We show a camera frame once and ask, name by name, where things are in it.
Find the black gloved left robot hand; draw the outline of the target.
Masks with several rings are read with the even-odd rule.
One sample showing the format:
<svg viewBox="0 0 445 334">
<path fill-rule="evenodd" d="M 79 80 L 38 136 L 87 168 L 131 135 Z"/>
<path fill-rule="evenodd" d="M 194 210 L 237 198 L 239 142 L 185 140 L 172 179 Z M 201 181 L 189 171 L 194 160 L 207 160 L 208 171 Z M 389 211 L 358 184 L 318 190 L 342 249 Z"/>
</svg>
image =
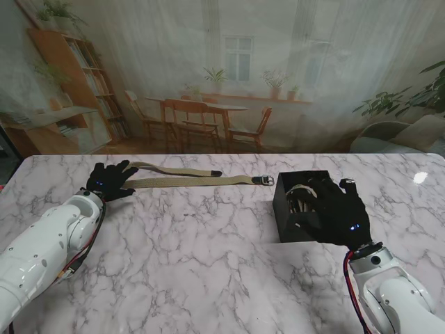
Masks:
<svg viewBox="0 0 445 334">
<path fill-rule="evenodd" d="M 124 183 L 138 172 L 138 168 L 129 167 L 129 164 L 128 160 L 108 166 L 102 162 L 96 163 L 86 183 L 86 189 L 97 194 L 104 202 L 132 196 L 135 190 L 125 189 Z"/>
</svg>

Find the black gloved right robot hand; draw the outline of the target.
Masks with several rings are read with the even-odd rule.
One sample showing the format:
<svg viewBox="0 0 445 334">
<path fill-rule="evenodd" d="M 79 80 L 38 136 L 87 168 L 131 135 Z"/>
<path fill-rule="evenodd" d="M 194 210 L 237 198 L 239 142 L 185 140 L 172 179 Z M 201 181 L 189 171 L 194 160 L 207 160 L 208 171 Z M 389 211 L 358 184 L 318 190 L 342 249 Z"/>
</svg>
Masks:
<svg viewBox="0 0 445 334">
<path fill-rule="evenodd" d="M 354 181 L 342 179 L 335 184 L 330 178 L 311 178 L 290 191 L 287 199 L 314 213 L 317 223 L 299 216 L 297 224 L 317 242 L 346 246 L 351 251 L 372 242 L 369 215 Z"/>
</svg>

